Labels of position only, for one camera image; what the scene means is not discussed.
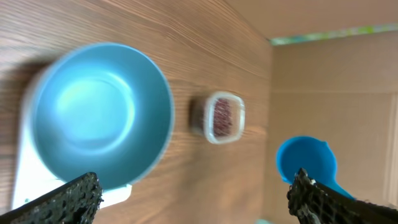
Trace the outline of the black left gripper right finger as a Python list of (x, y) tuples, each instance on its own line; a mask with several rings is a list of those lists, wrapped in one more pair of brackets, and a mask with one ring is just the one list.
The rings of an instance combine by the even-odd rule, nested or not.
[(287, 199), (300, 224), (397, 224), (396, 209), (345, 197), (303, 168), (294, 175)]

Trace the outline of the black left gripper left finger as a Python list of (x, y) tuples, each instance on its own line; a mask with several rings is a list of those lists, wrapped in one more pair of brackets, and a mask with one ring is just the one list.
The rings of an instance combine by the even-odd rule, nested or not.
[(1, 215), (1, 224), (92, 224), (103, 189), (87, 172), (43, 196)]

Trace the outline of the blue plastic measuring scoop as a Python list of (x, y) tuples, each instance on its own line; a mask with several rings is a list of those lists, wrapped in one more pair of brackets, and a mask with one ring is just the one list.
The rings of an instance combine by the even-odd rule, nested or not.
[(303, 168), (310, 178), (352, 199), (336, 181), (338, 164), (326, 141), (311, 136), (296, 136), (286, 140), (277, 150), (276, 166), (281, 179), (292, 184), (294, 176)]

